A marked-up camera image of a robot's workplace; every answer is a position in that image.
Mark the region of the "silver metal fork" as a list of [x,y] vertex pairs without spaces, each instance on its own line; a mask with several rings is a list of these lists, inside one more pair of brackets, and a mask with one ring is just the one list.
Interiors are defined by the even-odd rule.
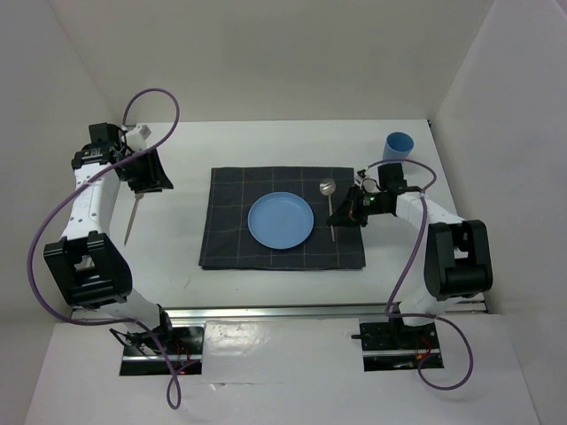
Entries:
[[142,193],[135,194],[134,204],[132,205],[131,213],[130,213],[129,219],[128,219],[128,225],[127,225],[125,236],[124,236],[124,241],[123,241],[124,245],[127,245],[127,243],[128,243],[129,237],[131,235],[132,227],[133,227],[134,222],[135,222],[137,209],[138,209],[140,201],[143,198],[144,198],[144,194],[142,194]]

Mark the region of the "silver metal spoon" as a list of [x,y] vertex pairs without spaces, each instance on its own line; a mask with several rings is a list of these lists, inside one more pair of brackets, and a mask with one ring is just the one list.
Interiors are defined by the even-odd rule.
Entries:
[[332,178],[325,178],[319,184],[319,190],[322,195],[327,197],[329,216],[333,214],[332,195],[336,190],[336,183]]

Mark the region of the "blue plastic plate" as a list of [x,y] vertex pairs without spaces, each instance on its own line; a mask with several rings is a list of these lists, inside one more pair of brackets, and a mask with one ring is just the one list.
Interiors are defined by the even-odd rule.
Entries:
[[310,205],[290,192],[272,192],[254,202],[247,217],[252,237],[273,250],[288,250],[311,235],[315,217]]

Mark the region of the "blue plastic cup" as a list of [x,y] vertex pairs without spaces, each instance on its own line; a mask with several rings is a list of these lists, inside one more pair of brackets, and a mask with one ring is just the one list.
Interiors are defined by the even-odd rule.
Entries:
[[390,133],[385,138],[383,160],[400,162],[410,155],[415,147],[414,139],[403,132]]

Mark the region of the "dark grey checked cloth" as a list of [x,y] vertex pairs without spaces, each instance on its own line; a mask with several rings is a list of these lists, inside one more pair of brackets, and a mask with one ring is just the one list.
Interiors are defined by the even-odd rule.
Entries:
[[[366,266],[358,228],[326,226],[327,198],[320,181],[336,183],[332,205],[338,207],[353,186],[354,170],[324,166],[221,167],[211,171],[206,224],[198,264],[205,270],[361,270]],[[272,250],[252,236],[248,213],[255,201],[272,192],[303,198],[314,214],[307,240],[289,250]]]

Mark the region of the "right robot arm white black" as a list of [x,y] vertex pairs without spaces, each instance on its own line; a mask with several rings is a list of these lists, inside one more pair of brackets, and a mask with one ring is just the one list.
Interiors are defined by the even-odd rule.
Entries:
[[[344,201],[331,211],[327,225],[334,228],[363,228],[369,217],[389,214],[417,229],[410,257],[386,302],[386,335],[397,347],[408,346],[417,328],[434,322],[447,308],[473,298],[493,286],[493,270],[487,228],[481,220],[465,220],[426,196],[424,187],[407,183],[402,163],[376,162],[377,178],[357,173],[355,184]],[[423,283],[399,303],[395,301],[402,283],[421,249]]]

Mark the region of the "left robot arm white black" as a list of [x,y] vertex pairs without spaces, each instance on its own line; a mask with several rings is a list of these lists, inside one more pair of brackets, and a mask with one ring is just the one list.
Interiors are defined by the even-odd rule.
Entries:
[[122,183],[136,201],[174,187],[159,154],[144,152],[150,134],[145,125],[89,126],[90,142],[71,161],[80,194],[60,239],[45,245],[43,258],[68,305],[125,319],[135,343],[165,353],[175,345],[171,320],[160,305],[134,290],[127,261],[110,237]]

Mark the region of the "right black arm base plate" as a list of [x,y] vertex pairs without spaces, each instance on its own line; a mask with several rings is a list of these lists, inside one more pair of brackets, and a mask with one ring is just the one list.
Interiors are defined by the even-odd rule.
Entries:
[[408,327],[401,320],[363,322],[351,338],[361,343],[365,372],[444,367],[437,329],[433,323]]

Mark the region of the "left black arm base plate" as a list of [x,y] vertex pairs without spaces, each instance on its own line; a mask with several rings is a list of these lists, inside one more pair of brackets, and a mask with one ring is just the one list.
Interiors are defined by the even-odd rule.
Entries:
[[[120,376],[170,375],[164,356],[147,336],[143,339],[111,330],[123,347]],[[173,369],[181,375],[202,373],[205,330],[203,326],[175,327],[171,338],[162,342]]]

